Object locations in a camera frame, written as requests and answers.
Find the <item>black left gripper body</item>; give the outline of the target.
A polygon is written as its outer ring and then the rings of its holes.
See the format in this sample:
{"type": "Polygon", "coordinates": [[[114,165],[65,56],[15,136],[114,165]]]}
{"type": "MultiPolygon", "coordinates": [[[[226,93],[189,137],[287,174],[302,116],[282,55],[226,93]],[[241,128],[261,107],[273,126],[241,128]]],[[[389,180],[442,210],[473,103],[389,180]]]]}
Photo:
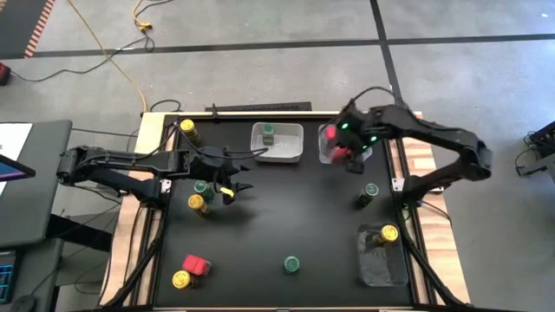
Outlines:
{"type": "Polygon", "coordinates": [[[196,179],[208,182],[229,182],[232,160],[223,147],[204,146],[198,150],[179,149],[179,165],[173,179],[196,179]]]}

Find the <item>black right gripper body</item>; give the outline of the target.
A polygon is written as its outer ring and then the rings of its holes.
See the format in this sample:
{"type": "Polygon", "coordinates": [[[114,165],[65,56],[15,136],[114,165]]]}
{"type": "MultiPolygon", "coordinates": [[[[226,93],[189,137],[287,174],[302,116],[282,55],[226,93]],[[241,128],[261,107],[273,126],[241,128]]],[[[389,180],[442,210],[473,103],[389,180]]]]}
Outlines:
{"type": "Polygon", "coordinates": [[[372,108],[364,113],[354,107],[344,107],[336,120],[336,145],[351,152],[365,152],[384,139],[384,129],[379,125],[382,108],[372,108]]]}

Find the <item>yellow-lid dark spice can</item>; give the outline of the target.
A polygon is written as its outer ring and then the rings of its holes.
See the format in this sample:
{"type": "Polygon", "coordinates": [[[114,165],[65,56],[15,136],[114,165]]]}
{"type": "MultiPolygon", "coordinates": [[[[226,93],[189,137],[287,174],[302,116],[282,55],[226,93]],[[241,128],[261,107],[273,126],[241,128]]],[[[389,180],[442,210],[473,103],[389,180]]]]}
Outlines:
{"type": "Polygon", "coordinates": [[[205,202],[204,198],[199,194],[191,195],[187,200],[188,207],[195,213],[202,217],[206,217],[210,214],[210,209],[205,202]]]}
{"type": "Polygon", "coordinates": [[[200,134],[190,119],[184,119],[180,122],[181,134],[185,137],[186,141],[193,146],[198,146],[201,142],[200,134]]]}
{"type": "Polygon", "coordinates": [[[194,288],[198,284],[198,278],[186,270],[179,270],[173,274],[172,284],[176,289],[194,288]]]}
{"type": "Polygon", "coordinates": [[[392,224],[385,224],[373,237],[376,245],[394,243],[399,237],[398,229],[392,224]]]}

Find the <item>clear plastic bin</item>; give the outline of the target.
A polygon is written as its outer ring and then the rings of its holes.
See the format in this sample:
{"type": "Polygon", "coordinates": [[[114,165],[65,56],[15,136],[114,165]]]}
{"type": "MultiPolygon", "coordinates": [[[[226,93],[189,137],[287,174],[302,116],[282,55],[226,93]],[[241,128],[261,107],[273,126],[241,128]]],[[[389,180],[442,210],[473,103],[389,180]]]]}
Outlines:
{"type": "MultiPolygon", "coordinates": [[[[322,164],[325,165],[331,165],[331,159],[324,153],[324,148],[327,142],[327,139],[325,138],[325,131],[324,129],[326,128],[325,125],[320,125],[318,127],[318,158],[320,160],[320,162],[322,164]]],[[[365,161],[366,159],[368,159],[373,153],[373,149],[371,147],[368,147],[363,153],[362,153],[362,160],[365,161]]]]}

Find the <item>beige plastic bin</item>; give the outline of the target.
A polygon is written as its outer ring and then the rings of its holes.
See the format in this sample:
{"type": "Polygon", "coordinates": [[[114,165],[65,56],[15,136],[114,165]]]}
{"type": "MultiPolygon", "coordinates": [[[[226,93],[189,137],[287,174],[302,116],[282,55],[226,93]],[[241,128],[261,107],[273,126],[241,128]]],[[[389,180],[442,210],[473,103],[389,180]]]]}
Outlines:
{"type": "Polygon", "coordinates": [[[265,153],[259,154],[255,160],[266,163],[297,163],[304,150],[304,128],[295,123],[257,122],[251,129],[251,150],[267,148],[265,153]],[[265,146],[262,141],[262,127],[270,123],[275,127],[273,146],[265,146]]]}

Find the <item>flat black bar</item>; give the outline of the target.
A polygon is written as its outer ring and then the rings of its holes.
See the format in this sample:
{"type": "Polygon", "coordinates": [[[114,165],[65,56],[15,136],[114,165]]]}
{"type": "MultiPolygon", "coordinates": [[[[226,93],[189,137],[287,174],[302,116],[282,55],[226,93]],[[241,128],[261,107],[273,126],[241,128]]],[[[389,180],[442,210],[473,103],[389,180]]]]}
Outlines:
{"type": "Polygon", "coordinates": [[[282,103],[266,103],[266,104],[250,104],[237,106],[217,106],[213,103],[210,107],[206,107],[206,112],[252,112],[252,111],[311,111],[312,105],[310,101],[298,102],[282,102],[282,103]]]}

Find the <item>grey translucent plastic bin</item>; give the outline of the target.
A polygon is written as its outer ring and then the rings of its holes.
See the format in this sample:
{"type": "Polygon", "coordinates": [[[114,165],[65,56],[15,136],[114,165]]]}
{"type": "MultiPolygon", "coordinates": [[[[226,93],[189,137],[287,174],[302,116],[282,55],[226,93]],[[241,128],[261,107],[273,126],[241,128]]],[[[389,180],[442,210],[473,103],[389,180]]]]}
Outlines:
{"type": "Polygon", "coordinates": [[[401,287],[408,283],[408,269],[402,247],[401,232],[391,244],[376,245],[372,237],[385,224],[361,224],[356,233],[359,277],[369,287],[401,287]]]}

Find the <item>grey side desk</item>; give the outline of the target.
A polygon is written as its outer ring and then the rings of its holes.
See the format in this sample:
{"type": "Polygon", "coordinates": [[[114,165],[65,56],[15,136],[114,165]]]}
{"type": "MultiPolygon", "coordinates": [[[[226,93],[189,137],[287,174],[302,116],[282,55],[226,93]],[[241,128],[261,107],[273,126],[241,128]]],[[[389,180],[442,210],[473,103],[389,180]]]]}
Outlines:
{"type": "Polygon", "coordinates": [[[36,244],[46,236],[54,203],[60,154],[69,143],[69,120],[35,123],[18,161],[36,171],[7,183],[0,195],[0,249],[36,244]]]}

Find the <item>white paper sheet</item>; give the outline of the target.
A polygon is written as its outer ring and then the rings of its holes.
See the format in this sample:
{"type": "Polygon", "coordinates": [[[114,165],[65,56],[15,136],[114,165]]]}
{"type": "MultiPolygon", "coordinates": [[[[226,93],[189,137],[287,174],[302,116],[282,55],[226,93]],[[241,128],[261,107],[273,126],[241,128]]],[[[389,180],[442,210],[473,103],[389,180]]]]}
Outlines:
{"type": "MultiPolygon", "coordinates": [[[[32,127],[32,123],[0,123],[0,154],[18,161],[32,127]]],[[[8,182],[0,182],[0,196],[8,182]]]]}

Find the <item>tablet with lit screen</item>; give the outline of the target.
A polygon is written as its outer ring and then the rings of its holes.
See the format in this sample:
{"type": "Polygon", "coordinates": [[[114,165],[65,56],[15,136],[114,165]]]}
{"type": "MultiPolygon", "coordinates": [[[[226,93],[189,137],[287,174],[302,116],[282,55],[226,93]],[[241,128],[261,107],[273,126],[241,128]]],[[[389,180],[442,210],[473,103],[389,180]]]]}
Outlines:
{"type": "Polygon", "coordinates": [[[0,154],[0,182],[28,179],[35,176],[34,169],[0,154]]]}

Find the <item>backlit keyboard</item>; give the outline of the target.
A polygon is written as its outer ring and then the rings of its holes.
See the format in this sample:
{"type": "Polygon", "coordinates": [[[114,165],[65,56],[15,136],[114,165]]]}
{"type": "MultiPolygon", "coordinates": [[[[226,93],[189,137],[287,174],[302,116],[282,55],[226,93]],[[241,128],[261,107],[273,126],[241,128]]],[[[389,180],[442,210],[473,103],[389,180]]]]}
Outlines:
{"type": "Polygon", "coordinates": [[[15,266],[16,252],[14,250],[0,251],[0,304],[10,301],[15,266]]]}

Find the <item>black orange-striped floor mat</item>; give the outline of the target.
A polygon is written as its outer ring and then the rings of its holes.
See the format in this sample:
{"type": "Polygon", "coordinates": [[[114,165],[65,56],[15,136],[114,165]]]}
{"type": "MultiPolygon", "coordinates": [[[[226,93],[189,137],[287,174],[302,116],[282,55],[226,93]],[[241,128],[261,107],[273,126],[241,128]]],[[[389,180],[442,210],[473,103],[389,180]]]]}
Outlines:
{"type": "Polygon", "coordinates": [[[56,0],[0,0],[0,60],[31,58],[56,0]]]}

